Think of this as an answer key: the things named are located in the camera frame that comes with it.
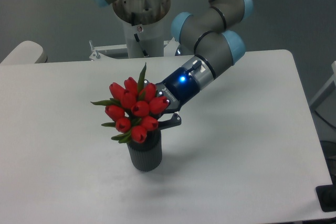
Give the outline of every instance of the tulip bouquet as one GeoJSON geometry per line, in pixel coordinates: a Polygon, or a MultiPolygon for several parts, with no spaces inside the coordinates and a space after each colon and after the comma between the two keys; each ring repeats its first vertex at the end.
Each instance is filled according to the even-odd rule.
{"type": "Polygon", "coordinates": [[[105,106],[105,113],[113,122],[104,123],[102,126],[115,127],[121,134],[111,139],[119,143],[144,143],[147,132],[158,129],[157,120],[169,105],[166,97],[157,97],[155,84],[145,81],[145,72],[146,64],[138,82],[129,77],[124,82],[125,88],[114,82],[110,85],[113,98],[91,102],[105,106]]]}

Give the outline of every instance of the white chair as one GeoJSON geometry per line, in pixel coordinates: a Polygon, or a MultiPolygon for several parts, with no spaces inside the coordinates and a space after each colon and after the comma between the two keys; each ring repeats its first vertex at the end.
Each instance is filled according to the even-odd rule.
{"type": "Polygon", "coordinates": [[[21,65],[44,63],[48,59],[43,48],[32,41],[23,41],[0,63],[1,65],[21,65]]]}

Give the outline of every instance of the black vase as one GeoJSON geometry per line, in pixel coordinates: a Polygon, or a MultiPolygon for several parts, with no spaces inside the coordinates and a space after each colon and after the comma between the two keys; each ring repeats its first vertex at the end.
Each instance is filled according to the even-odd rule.
{"type": "Polygon", "coordinates": [[[134,167],[149,172],[158,167],[162,160],[161,131],[147,133],[146,141],[139,144],[131,141],[127,144],[134,167]]]}

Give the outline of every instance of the tulip bud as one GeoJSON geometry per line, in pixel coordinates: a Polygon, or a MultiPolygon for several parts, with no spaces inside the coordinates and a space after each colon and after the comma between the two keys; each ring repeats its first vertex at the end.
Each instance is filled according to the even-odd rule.
{"type": "Polygon", "coordinates": [[[149,114],[149,105],[145,101],[136,102],[131,109],[133,115],[143,118],[149,114]]]}
{"type": "Polygon", "coordinates": [[[137,143],[142,144],[146,140],[147,130],[142,126],[135,126],[132,128],[131,137],[137,143]]]}
{"type": "Polygon", "coordinates": [[[131,91],[131,93],[133,93],[135,96],[138,95],[138,84],[132,77],[129,77],[127,80],[125,80],[124,85],[125,88],[131,91]]]}
{"type": "Polygon", "coordinates": [[[150,111],[155,115],[162,113],[168,105],[167,97],[155,97],[149,103],[150,111]]]}
{"type": "Polygon", "coordinates": [[[131,121],[128,118],[123,117],[117,120],[117,123],[115,126],[116,126],[115,128],[117,129],[117,131],[126,133],[131,128],[131,121]]]}
{"type": "Polygon", "coordinates": [[[126,89],[120,102],[121,106],[123,106],[125,109],[131,109],[132,106],[135,105],[135,103],[137,102],[137,98],[135,94],[126,89]]]}
{"type": "Polygon", "coordinates": [[[142,120],[140,125],[144,127],[148,131],[154,131],[158,128],[159,122],[151,117],[151,116],[145,116],[142,120]]]}
{"type": "Polygon", "coordinates": [[[125,89],[122,86],[120,86],[119,84],[114,82],[110,85],[110,91],[111,91],[112,96],[115,99],[120,101],[123,94],[124,94],[125,89]]]}
{"type": "Polygon", "coordinates": [[[119,118],[123,118],[125,116],[125,110],[115,106],[115,105],[111,105],[111,106],[106,106],[105,107],[105,113],[112,118],[112,120],[114,120],[115,122],[119,119],[119,118]]]}
{"type": "Polygon", "coordinates": [[[155,84],[149,83],[143,90],[141,90],[139,95],[141,95],[144,91],[146,92],[144,100],[146,102],[150,102],[155,97],[156,94],[155,84]]]}

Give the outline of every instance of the green leaf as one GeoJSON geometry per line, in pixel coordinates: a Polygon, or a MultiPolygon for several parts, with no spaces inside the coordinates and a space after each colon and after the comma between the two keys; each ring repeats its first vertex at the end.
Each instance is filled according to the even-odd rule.
{"type": "Polygon", "coordinates": [[[144,91],[141,93],[141,95],[139,95],[139,97],[138,97],[138,101],[143,101],[143,100],[145,100],[145,95],[146,95],[146,91],[144,90],[144,91]]]}
{"type": "Polygon", "coordinates": [[[115,127],[116,123],[103,123],[101,126],[104,126],[104,127],[115,127]]]}
{"type": "Polygon", "coordinates": [[[115,98],[110,98],[110,101],[113,102],[114,104],[113,105],[116,105],[118,107],[121,106],[121,103],[119,100],[115,99],[115,98]]]}
{"type": "Polygon", "coordinates": [[[129,143],[132,140],[131,136],[127,136],[125,138],[123,138],[122,140],[119,140],[118,143],[119,144],[125,144],[125,143],[129,143]]]}
{"type": "Polygon", "coordinates": [[[135,118],[135,119],[133,119],[132,121],[131,121],[131,125],[132,126],[137,126],[137,125],[139,125],[139,123],[141,122],[141,118],[135,118]]]}
{"type": "Polygon", "coordinates": [[[138,80],[138,93],[140,93],[141,90],[143,90],[143,86],[144,86],[144,81],[145,81],[145,74],[146,74],[146,63],[145,66],[143,67],[143,69],[140,72],[139,75],[139,80],[138,80]]]}
{"type": "Polygon", "coordinates": [[[126,133],[123,133],[123,134],[120,134],[120,135],[117,135],[117,136],[113,136],[113,137],[111,137],[111,139],[116,140],[116,141],[120,141],[127,136],[131,136],[131,131],[127,131],[126,133]]]}
{"type": "Polygon", "coordinates": [[[103,101],[98,101],[98,102],[91,102],[93,105],[101,105],[101,106],[110,106],[110,105],[115,105],[114,102],[110,100],[103,100],[103,101]]]}

